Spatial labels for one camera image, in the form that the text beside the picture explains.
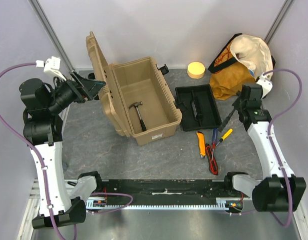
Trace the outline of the yellow and black screwdriver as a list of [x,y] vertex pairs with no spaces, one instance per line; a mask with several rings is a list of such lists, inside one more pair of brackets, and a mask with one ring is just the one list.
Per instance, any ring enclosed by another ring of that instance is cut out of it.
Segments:
[[232,128],[230,128],[221,138],[220,138],[220,140],[217,142],[217,143],[215,143],[215,144],[213,144],[213,149],[215,149],[221,142],[223,142],[229,135],[231,135],[231,133],[233,132],[233,129]]

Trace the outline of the blue and red screwdriver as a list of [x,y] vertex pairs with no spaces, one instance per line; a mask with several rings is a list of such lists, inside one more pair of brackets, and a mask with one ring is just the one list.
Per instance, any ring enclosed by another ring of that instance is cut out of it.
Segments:
[[213,134],[212,134],[212,143],[211,143],[211,163],[213,163],[213,155],[214,155],[214,150],[217,144],[217,135],[218,135],[218,129],[214,128],[213,129]]

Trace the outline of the tan plastic tool box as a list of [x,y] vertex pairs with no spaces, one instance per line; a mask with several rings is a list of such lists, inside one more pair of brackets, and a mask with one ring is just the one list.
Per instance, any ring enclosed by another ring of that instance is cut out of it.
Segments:
[[[142,146],[175,134],[182,120],[182,113],[175,105],[175,98],[164,78],[166,66],[157,67],[151,56],[126,63],[108,63],[90,32],[86,47],[97,81],[106,85],[98,96],[106,117],[121,136],[133,137]],[[147,128],[142,131],[133,107],[135,102]]]

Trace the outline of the black tool box tray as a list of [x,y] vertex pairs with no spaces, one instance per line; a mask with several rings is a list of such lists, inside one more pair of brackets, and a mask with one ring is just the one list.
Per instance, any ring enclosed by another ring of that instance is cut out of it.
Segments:
[[221,125],[220,114],[209,84],[176,87],[176,107],[181,110],[185,132],[214,129]]

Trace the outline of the black handled hammer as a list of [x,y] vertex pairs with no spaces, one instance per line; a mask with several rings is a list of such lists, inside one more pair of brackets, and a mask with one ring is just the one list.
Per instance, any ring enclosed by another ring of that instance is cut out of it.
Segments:
[[138,118],[139,118],[139,121],[140,121],[141,129],[142,129],[143,132],[145,132],[145,131],[147,130],[147,128],[146,128],[146,126],[145,126],[145,124],[144,124],[144,121],[143,121],[143,119],[142,119],[142,117],[141,117],[141,114],[140,114],[140,111],[139,111],[139,109],[138,109],[138,106],[141,106],[142,104],[143,104],[142,101],[140,101],[140,102],[134,102],[134,103],[132,103],[132,104],[129,106],[129,109],[131,109],[131,108],[135,108],[135,109],[136,109],[136,112],[137,112],[137,115],[138,115]]

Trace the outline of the black rubber mallet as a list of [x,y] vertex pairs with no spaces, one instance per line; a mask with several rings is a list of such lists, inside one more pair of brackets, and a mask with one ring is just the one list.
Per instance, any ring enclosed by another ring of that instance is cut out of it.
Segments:
[[232,104],[233,106],[232,111],[228,114],[228,116],[222,121],[221,125],[218,127],[219,132],[222,132],[225,129],[225,127],[227,126],[228,122],[230,121],[235,111],[239,109],[240,103],[241,103],[241,99],[240,97],[238,97]]

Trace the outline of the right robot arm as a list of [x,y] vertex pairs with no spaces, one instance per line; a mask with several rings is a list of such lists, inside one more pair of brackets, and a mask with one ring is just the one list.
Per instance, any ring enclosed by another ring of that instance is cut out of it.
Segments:
[[229,197],[242,192],[252,199],[258,212],[294,212],[305,192],[306,182],[296,177],[287,164],[276,140],[270,113],[261,108],[262,95],[262,86],[246,83],[233,107],[254,143],[263,179],[255,180],[245,172],[228,172],[223,191]]

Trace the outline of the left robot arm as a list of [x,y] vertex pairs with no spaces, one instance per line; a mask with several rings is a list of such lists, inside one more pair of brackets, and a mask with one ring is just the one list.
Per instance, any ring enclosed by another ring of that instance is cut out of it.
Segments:
[[54,85],[39,78],[23,82],[19,91],[26,108],[23,136],[34,158],[41,205],[32,220],[34,229],[64,227],[83,223],[90,195],[104,190],[97,171],[82,173],[71,193],[67,192],[62,165],[63,120],[60,113],[71,103],[83,104],[96,99],[104,81],[70,73],[71,79],[55,76]]

